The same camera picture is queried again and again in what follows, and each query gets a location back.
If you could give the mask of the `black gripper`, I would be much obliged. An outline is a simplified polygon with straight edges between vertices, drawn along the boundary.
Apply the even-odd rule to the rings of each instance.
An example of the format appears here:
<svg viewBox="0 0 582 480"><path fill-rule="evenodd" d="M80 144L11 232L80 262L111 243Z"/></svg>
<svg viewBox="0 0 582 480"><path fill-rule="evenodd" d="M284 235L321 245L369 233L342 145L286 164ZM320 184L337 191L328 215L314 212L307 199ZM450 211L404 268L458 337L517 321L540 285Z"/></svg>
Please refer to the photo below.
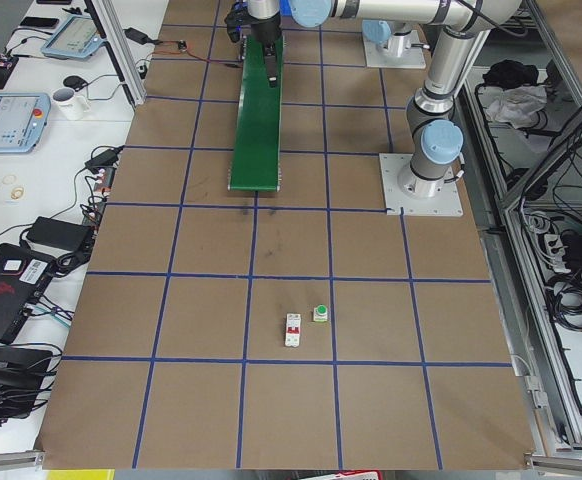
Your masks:
<svg viewBox="0 0 582 480"><path fill-rule="evenodd" d="M267 81L271 88L278 85L278 57L275 43L282 36L281 15L276 13L270 18L248 17L254 38L263 44L263 62Z"/></svg>

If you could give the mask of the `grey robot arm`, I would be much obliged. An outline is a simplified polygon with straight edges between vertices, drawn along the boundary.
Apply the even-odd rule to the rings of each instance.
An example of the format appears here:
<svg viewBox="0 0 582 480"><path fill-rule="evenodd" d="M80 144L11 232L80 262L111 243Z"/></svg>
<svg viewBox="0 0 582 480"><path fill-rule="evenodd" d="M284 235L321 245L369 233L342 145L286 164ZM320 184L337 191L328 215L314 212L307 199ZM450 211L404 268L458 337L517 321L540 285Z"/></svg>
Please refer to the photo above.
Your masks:
<svg viewBox="0 0 582 480"><path fill-rule="evenodd" d="M363 20L362 34L372 42L382 54L390 57L403 57L412 49L419 48L418 35L412 36L411 23L395 20Z"/></svg>
<svg viewBox="0 0 582 480"><path fill-rule="evenodd" d="M477 37L502 26L519 8L518 1L292 1L295 22L314 28L329 18L386 20L441 26L426 80L407 107L412 132L432 119L447 119L461 74L473 65Z"/></svg>

